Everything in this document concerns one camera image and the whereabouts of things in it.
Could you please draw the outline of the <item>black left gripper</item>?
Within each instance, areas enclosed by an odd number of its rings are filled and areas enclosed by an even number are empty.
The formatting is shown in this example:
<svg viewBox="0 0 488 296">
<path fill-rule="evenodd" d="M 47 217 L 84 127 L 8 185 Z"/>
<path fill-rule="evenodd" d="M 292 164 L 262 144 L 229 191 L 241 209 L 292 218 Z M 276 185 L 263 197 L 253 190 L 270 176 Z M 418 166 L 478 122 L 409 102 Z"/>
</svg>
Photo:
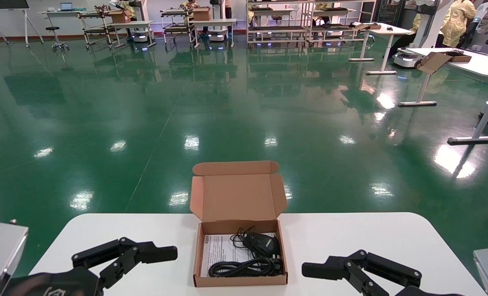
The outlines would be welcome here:
<svg viewBox="0 0 488 296">
<path fill-rule="evenodd" d="M 36 273 L 9 281 L 3 296 L 103 296 L 138 264 L 174 261 L 178 249 L 156 247 L 152 241 L 134 242 L 122 237 L 81 251 L 72 256 L 73 269 L 62 273 Z M 99 273 L 90 268 L 110 262 Z"/>
</svg>

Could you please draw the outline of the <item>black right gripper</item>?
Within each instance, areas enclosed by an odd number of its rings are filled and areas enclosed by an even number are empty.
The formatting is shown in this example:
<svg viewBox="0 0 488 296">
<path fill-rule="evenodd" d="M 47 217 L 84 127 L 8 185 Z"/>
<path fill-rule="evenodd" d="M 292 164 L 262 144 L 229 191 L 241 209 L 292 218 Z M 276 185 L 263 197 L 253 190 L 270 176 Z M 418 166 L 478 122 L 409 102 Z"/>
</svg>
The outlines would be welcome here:
<svg viewBox="0 0 488 296">
<path fill-rule="evenodd" d="M 420 271 L 385 257 L 359 250 L 347 257 L 330 256 L 323 264 L 305 262 L 302 275 L 325 280 L 346 280 L 363 296 L 387 296 L 388 292 L 367 274 L 372 273 L 404 287 L 395 296 L 462 296 L 432 294 L 421 290 Z"/>
</svg>

